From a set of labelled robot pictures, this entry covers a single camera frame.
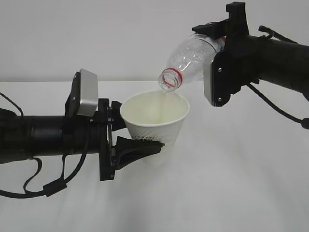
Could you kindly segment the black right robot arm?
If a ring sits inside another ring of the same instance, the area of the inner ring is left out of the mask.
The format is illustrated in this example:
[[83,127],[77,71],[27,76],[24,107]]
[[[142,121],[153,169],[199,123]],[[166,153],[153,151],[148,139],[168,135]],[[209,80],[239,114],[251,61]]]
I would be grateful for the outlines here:
[[249,34],[245,3],[226,5],[229,17],[192,28],[211,39],[225,37],[221,51],[204,62],[204,95],[211,105],[222,107],[242,86],[264,80],[304,95],[309,93],[309,47],[265,26]]

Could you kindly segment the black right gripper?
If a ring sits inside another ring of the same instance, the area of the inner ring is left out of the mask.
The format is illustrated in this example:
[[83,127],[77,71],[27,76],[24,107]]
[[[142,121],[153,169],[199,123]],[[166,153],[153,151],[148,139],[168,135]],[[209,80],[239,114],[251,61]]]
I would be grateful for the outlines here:
[[214,40],[225,36],[223,51],[217,53],[212,61],[212,105],[225,105],[242,86],[260,82],[253,76],[254,47],[249,38],[245,3],[229,3],[226,11],[228,19],[192,28],[196,34]]

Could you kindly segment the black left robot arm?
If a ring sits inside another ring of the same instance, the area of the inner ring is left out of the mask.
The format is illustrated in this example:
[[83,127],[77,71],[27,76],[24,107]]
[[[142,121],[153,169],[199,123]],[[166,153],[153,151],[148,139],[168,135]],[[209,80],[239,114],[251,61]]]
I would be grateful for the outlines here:
[[120,116],[121,103],[99,99],[93,117],[18,116],[0,111],[0,162],[2,164],[38,156],[82,154],[88,144],[89,154],[99,156],[99,178],[113,180],[115,171],[132,162],[161,152],[164,143],[158,139],[132,140],[117,137],[112,144],[112,132],[126,128]]

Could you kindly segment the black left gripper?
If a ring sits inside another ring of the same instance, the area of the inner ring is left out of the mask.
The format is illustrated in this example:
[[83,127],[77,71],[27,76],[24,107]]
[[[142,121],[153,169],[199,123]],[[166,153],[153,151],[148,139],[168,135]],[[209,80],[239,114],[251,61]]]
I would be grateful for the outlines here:
[[111,129],[112,131],[118,131],[126,128],[126,124],[120,114],[121,105],[118,101],[112,101],[110,110],[109,99],[99,99],[98,110],[93,116],[93,122],[99,128],[100,148],[98,158],[100,181],[113,180],[115,170],[120,170],[142,158],[158,154],[165,146],[164,143],[155,140],[133,140],[118,136],[116,145],[113,146],[115,156],[111,159],[109,143]]

